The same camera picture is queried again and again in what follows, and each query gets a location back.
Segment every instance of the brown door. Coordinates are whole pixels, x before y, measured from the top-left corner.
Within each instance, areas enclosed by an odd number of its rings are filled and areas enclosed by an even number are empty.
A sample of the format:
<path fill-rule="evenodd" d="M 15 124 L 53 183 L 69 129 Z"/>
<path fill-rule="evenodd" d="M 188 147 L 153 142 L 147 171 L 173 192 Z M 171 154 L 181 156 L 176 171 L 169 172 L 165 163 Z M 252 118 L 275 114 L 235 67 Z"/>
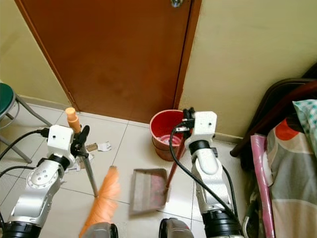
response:
<path fill-rule="evenodd" d="M 16 2 L 77 109 L 149 122 L 173 107 L 190 0 Z"/>

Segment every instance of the door frame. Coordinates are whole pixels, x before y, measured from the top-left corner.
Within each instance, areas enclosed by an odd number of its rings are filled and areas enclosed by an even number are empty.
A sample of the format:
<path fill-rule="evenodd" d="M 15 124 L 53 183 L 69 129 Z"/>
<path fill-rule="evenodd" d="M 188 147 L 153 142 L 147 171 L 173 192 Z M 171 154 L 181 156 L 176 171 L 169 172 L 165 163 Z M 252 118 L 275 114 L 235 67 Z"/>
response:
<path fill-rule="evenodd" d="M 185 38 L 184 38 L 184 44 L 183 44 L 183 50 L 182 50 L 182 55 L 181 55 L 181 61 L 178 69 L 178 76 L 177 76 L 177 83 L 176 83 L 176 89 L 175 89 L 175 94 L 174 94 L 174 102 L 173 102 L 173 108 L 178 109 L 179 107 L 179 102 L 183 93 L 183 85 L 185 81 L 185 76 L 186 76 L 186 71 L 189 63 L 189 58 L 192 50 L 192 45 L 194 42 L 195 38 L 195 32 L 196 32 L 196 26 L 198 23 L 198 18 L 199 18 L 199 13 L 201 9 L 203 0 L 191 0 L 190 2 L 190 10 L 189 10 L 189 15 L 188 15 L 188 20 L 187 20 L 187 27 L 186 27 L 186 33 L 185 33 Z M 38 43 L 40 49 L 42 50 L 46 60 L 48 61 L 52 71 L 54 72 L 56 78 L 58 79 L 59 83 L 61 84 L 65 94 L 67 95 L 67 98 L 69 99 L 70 103 L 72 106 L 79 111 L 79 107 L 76 104 L 73 96 L 71 95 L 70 91 L 68 90 L 66 84 L 62 80 L 60 74 L 58 73 L 58 70 L 56 66 L 54 65 L 50 55 L 48 54 L 39 34 L 37 33 L 37 30 L 27 13 L 23 0 L 15 0 L 16 5 L 18 6 L 24 20 L 26 21 L 29 29 L 31 30 L 36 42 Z"/>

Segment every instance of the door handle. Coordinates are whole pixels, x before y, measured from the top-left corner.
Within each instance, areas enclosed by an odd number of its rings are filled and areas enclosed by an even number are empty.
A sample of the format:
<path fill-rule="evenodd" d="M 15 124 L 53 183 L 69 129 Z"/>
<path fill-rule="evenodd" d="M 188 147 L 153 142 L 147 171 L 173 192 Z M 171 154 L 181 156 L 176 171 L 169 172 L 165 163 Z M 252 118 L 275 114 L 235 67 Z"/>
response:
<path fill-rule="evenodd" d="M 170 0 L 172 7 L 180 7 L 183 4 L 183 0 Z"/>

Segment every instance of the green stool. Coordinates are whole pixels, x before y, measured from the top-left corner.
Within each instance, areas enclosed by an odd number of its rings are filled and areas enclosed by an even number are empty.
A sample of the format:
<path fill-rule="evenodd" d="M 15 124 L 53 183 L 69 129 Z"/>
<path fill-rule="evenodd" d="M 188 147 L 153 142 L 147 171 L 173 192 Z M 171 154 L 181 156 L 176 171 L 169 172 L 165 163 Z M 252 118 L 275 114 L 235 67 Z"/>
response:
<path fill-rule="evenodd" d="M 18 110 L 15 116 L 12 116 L 9 111 L 14 105 L 14 102 L 17 102 L 18 105 Z M 0 83 L 0 120 L 7 116 L 11 121 L 3 126 L 0 127 L 0 130 L 9 126 L 14 122 L 16 117 L 19 114 L 20 111 L 20 104 L 33 116 L 44 122 L 46 125 L 51 126 L 52 124 L 49 123 L 47 120 L 45 120 L 43 117 L 41 117 L 39 114 L 37 114 L 35 111 L 32 110 L 32 108 L 29 107 L 17 94 L 15 94 L 14 90 L 7 84 L 5 83 Z M 0 134 L 0 141 L 2 141 L 6 145 L 10 145 L 11 143 L 5 139 L 3 136 Z M 12 150 L 14 150 L 19 156 L 21 156 L 27 163 L 31 163 L 32 160 L 27 157 L 22 151 L 20 151 L 16 146 L 12 147 Z"/>

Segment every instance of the pink fabric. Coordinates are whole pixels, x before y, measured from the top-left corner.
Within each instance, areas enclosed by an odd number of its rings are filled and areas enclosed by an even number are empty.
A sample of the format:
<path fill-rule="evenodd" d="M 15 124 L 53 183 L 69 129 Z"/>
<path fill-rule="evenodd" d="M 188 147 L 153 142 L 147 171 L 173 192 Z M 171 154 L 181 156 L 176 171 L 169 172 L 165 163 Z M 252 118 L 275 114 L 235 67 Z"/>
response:
<path fill-rule="evenodd" d="M 255 167 L 255 172 L 257 176 L 257 181 L 260 190 L 260 196 L 262 201 L 263 210 L 263 224 L 265 229 L 265 236 L 267 238 L 274 238 L 274 223 L 273 223 L 273 213 L 272 204 L 269 196 L 269 188 L 264 174 L 263 169 L 263 154 L 265 152 L 265 136 L 252 135 L 251 136 L 251 147 L 253 153 L 253 162 Z"/>

